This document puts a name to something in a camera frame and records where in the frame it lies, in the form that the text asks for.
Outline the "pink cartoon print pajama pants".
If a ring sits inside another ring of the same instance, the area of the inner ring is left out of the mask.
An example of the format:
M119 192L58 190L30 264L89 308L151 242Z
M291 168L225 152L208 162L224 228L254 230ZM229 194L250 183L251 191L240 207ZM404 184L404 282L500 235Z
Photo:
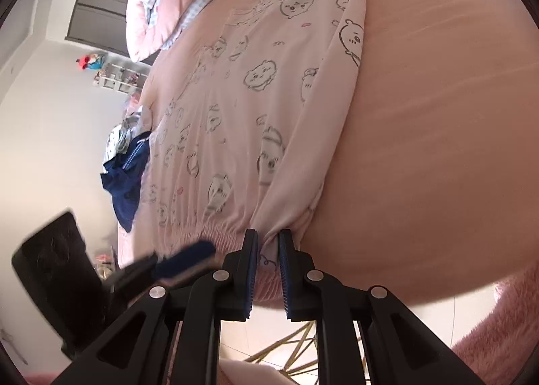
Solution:
M201 239L225 255L258 233L255 300L282 296L277 236L303 238L343 130L363 50L366 0L257 0L228 14L170 96L130 237L135 256Z

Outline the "navy blue garment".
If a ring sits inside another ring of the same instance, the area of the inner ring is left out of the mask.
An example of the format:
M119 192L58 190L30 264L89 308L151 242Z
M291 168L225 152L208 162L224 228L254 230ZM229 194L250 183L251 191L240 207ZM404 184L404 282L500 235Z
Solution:
M150 131L135 137L126 152L114 153L104 162L101 184L111 196L118 223L129 233L139 207L141 177L150 157Z

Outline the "pink fluffy rug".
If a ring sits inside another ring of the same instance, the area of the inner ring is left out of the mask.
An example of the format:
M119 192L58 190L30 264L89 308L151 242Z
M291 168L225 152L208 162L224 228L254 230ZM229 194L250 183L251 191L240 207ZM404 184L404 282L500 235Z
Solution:
M453 351L486 384L511 384L538 351L538 266L501 283L498 301Z

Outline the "white grey patterned garment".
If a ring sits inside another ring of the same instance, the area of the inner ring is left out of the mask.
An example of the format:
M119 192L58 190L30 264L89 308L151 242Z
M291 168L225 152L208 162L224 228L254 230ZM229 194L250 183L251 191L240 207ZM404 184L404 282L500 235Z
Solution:
M140 106L131 114L127 114L122 122L109 133L103 163L107 163L119 154L125 154L133 140L151 130L152 114L148 108Z

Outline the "pink bed sheet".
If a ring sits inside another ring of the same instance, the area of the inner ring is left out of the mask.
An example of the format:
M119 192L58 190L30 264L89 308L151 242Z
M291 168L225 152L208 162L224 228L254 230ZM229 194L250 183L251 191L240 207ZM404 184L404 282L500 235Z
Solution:
M155 125L228 14L211 1L161 52ZM521 0L366 0L354 95L296 246L344 284L409 304L496 282L538 258L538 29Z

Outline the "white shelf rack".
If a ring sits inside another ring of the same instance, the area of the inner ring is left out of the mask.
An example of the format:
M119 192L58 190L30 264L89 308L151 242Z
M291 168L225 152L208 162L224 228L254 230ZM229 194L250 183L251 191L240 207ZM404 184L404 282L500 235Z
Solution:
M101 67L96 70L93 78L94 86L124 95L141 93L148 78L148 73L142 68L130 66L109 55L103 55L100 61Z

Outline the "red blue plush toy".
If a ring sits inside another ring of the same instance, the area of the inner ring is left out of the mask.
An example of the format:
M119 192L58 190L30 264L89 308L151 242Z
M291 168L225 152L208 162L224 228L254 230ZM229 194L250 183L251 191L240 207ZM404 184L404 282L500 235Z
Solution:
M105 55L102 54L84 55L76 60L81 70L100 70L103 67L104 61Z

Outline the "grey door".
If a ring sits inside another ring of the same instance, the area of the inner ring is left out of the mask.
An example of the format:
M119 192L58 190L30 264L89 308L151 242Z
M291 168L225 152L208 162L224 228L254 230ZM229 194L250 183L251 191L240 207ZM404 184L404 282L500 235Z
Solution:
M76 0L66 41L128 57L127 0Z

